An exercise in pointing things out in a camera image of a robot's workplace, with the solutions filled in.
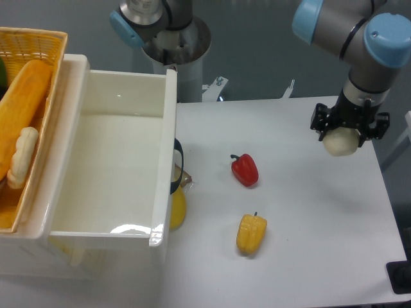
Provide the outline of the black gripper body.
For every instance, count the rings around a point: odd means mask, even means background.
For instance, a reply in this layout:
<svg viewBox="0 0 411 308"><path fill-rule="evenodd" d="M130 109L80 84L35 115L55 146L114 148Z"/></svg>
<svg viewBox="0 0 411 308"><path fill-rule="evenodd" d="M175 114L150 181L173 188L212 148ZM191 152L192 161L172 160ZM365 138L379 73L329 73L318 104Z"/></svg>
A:
<svg viewBox="0 0 411 308"><path fill-rule="evenodd" d="M383 92L369 93L356 87L344 87L331 108L329 129L343 127L367 131L368 127L384 121L384 113L380 112L383 100Z"/></svg>

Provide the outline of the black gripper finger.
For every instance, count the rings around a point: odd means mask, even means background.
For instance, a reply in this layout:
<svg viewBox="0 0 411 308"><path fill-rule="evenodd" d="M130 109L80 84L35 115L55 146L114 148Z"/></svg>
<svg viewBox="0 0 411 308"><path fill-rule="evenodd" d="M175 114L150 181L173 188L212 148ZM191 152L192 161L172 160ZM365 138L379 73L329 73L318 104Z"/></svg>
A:
<svg viewBox="0 0 411 308"><path fill-rule="evenodd" d="M360 134L358 147L361 148L365 141L370 141L371 139L382 139L389 126L390 114L388 112L377 113L373 123L360 124L357 128Z"/></svg>
<svg viewBox="0 0 411 308"><path fill-rule="evenodd" d="M329 116L331 109L322 103L315 105L311 116L310 129L316 131L319 135L319 141L322 142L329 131Z"/></svg>

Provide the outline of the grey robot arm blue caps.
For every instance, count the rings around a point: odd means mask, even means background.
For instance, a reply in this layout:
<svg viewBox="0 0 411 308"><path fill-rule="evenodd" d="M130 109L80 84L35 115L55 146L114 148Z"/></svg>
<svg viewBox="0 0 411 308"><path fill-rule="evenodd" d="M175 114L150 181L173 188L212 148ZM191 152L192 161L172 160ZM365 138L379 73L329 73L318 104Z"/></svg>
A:
<svg viewBox="0 0 411 308"><path fill-rule="evenodd" d="M378 13L382 1L302 1L292 31L351 68L333 107L317 104L310 128L330 152L350 153L380 139L390 116L380 112L396 76L410 59L410 21ZM162 65L191 64L211 45L191 1L121 1L109 16L118 37Z"/></svg>

